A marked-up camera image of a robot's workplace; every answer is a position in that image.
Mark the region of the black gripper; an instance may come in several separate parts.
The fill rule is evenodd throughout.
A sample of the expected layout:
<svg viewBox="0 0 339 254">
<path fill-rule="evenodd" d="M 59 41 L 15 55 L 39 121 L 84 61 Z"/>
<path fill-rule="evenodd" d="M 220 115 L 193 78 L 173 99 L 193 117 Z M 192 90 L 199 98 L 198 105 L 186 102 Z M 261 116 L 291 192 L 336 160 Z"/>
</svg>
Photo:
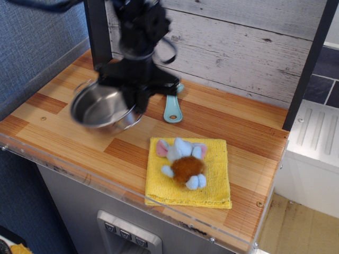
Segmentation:
<svg viewBox="0 0 339 254">
<path fill-rule="evenodd" d="M 123 58 L 94 67 L 101 85 L 119 88 L 128 109 L 136 106 L 145 113 L 149 98 L 155 94 L 176 95 L 180 79 L 157 67 L 152 57 L 143 60 Z"/>
</svg>

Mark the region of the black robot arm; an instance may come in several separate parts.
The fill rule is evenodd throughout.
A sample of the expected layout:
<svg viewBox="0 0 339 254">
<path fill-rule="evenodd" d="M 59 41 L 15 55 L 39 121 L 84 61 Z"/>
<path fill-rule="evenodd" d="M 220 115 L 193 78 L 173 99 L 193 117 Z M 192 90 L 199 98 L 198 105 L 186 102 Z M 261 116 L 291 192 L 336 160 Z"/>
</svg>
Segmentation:
<svg viewBox="0 0 339 254">
<path fill-rule="evenodd" d="M 128 108 L 143 114 L 155 94 L 176 95 L 180 79 L 153 62 L 154 49 L 170 30 L 159 1 L 113 1 L 123 59 L 97 65 L 99 84 L 118 88 Z"/>
</svg>

